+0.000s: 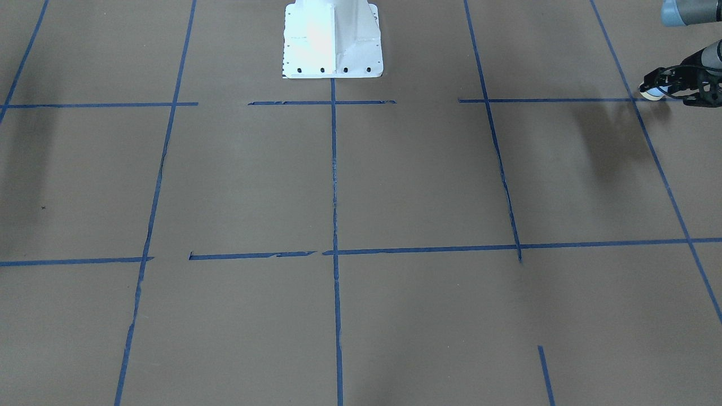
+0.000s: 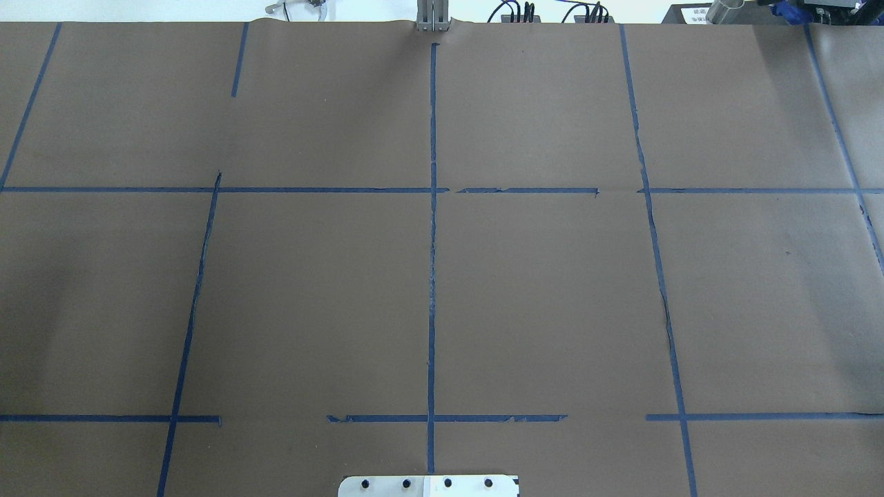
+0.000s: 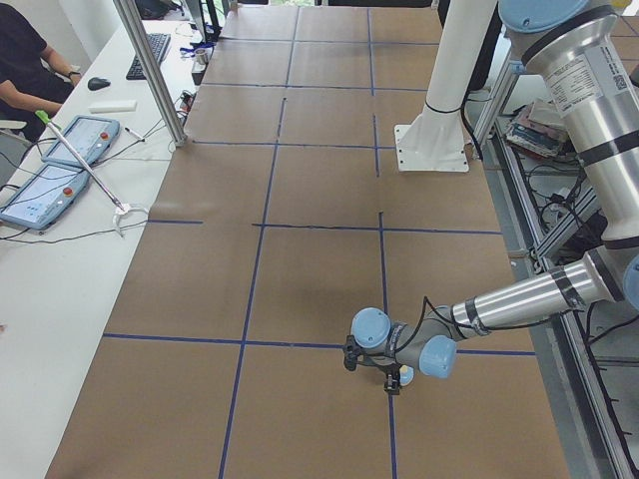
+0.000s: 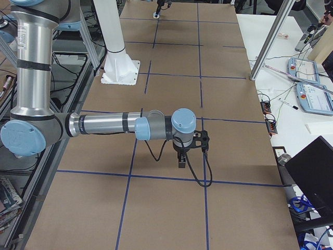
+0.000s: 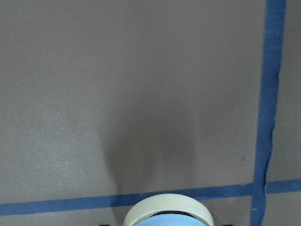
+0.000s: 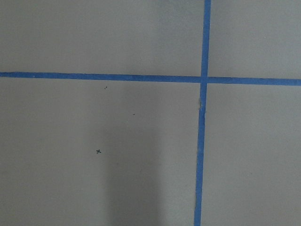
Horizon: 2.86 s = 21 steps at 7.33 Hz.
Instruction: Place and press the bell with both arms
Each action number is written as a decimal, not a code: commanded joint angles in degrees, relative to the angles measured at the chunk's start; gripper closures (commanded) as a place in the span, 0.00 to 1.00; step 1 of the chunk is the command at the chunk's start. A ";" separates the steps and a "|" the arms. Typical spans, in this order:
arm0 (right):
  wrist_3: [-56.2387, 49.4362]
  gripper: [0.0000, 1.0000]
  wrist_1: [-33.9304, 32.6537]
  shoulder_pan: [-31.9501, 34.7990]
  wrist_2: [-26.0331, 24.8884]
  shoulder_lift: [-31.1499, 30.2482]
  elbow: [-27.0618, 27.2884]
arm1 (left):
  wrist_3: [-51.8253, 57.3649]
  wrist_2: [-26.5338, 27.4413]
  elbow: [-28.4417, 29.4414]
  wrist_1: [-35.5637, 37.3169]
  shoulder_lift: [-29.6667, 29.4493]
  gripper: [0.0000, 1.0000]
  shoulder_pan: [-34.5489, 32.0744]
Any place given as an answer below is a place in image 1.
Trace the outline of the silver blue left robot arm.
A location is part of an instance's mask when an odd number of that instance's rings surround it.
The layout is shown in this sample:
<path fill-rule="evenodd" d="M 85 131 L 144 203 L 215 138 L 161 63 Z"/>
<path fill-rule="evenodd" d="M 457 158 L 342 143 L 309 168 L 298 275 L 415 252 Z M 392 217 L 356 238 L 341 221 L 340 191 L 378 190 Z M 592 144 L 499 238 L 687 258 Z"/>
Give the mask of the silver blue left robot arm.
<path fill-rule="evenodd" d="M 661 23 L 683 27 L 719 23 L 721 1 L 663 1 Z M 643 78 L 639 93 L 658 101 L 665 97 L 689 107 L 720 108 L 720 41 L 686 57 L 671 67 L 660 67 Z"/>

